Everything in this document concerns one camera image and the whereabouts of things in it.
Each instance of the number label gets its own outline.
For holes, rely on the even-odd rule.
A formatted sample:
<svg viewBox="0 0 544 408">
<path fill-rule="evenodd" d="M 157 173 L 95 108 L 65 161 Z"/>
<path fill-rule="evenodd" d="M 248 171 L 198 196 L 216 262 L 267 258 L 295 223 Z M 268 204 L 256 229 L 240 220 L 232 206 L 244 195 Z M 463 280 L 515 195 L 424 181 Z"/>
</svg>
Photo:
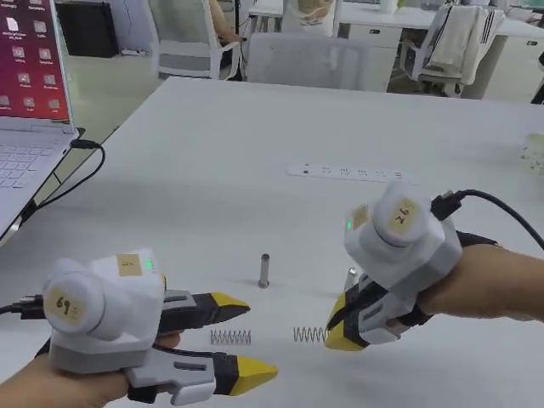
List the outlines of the number label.
<svg viewBox="0 0 544 408">
<path fill-rule="evenodd" d="M 354 226 L 353 229 L 357 230 L 368 219 L 366 205 L 361 206 L 353 211 Z"/>
<path fill-rule="evenodd" d="M 419 207 L 414 201 L 407 198 L 400 200 L 389 219 L 389 228 L 397 234 L 404 234 L 414 223 L 418 211 Z"/>
<path fill-rule="evenodd" d="M 82 302 L 58 287 L 48 293 L 43 306 L 50 314 L 71 326 L 78 326 L 85 312 Z"/>
<path fill-rule="evenodd" d="M 119 269 L 119 276 L 141 276 L 144 274 L 137 253 L 117 255 L 117 268 Z"/>
</svg>

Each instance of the desk drawer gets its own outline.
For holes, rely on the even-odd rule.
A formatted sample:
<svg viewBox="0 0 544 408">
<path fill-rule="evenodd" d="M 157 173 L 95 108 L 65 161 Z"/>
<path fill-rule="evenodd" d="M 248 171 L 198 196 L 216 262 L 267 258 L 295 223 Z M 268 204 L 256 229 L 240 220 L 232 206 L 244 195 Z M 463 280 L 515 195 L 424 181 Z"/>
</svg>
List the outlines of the desk drawer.
<svg viewBox="0 0 544 408">
<path fill-rule="evenodd" d="M 507 56 L 511 59 L 534 60 L 544 52 L 543 38 L 515 38 L 509 37 L 501 53 L 501 58 Z"/>
<path fill-rule="evenodd" d="M 365 41 L 372 47 L 397 48 L 401 28 L 381 27 L 379 25 L 356 25 L 349 28 L 349 38 Z"/>
</svg>

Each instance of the white cabinet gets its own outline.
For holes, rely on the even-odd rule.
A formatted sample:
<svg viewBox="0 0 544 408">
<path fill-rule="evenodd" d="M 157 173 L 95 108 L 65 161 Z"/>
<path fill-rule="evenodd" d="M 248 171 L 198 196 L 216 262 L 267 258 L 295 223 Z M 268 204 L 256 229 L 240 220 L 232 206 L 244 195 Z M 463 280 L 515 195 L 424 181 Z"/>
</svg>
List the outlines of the white cabinet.
<svg viewBox="0 0 544 408">
<path fill-rule="evenodd" d="M 528 104 L 544 77 L 538 57 L 543 39 L 509 37 L 496 62 L 483 99 Z"/>
<path fill-rule="evenodd" d="M 349 38 L 361 40 L 372 46 L 366 88 L 369 91 L 386 92 L 389 78 L 397 57 L 401 28 L 374 25 L 351 25 Z"/>
<path fill-rule="evenodd" d="M 386 92 L 391 71 L 397 58 L 397 48 L 372 47 L 371 60 L 366 74 L 366 90 Z"/>
</svg>

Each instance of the compression spring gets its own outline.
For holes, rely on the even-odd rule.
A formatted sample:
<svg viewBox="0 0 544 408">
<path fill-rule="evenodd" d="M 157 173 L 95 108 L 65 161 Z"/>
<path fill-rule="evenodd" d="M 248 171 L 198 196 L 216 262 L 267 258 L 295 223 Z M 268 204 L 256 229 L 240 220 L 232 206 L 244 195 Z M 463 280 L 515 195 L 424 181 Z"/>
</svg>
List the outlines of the compression spring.
<svg viewBox="0 0 544 408">
<path fill-rule="evenodd" d="M 251 344 L 251 330 L 211 330 L 211 344 Z"/>
<path fill-rule="evenodd" d="M 329 331 L 323 327 L 293 327 L 292 336 L 295 343 L 323 343 Z"/>
</svg>

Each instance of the towel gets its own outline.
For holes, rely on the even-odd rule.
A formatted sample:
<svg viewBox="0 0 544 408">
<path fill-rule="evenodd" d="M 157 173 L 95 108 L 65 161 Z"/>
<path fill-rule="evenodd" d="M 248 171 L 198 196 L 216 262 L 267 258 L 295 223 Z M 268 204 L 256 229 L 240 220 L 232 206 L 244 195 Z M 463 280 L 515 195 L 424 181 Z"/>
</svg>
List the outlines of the towel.
<svg viewBox="0 0 544 408">
<path fill-rule="evenodd" d="M 463 85 L 472 84 L 480 61 L 505 19 L 499 9 L 453 6 L 439 31 L 428 64 L 446 74 L 461 75 Z"/>
<path fill-rule="evenodd" d="M 489 51 L 497 30 L 507 18 L 504 11 L 499 9 L 481 7 L 478 9 L 476 23 L 468 40 L 465 60 L 462 65 L 461 82 L 464 85 L 471 85 L 474 82 L 480 61 Z"/>
<path fill-rule="evenodd" d="M 429 59 L 430 65 L 442 68 L 446 74 L 461 73 L 478 9 L 474 6 L 451 7 Z"/>
</svg>

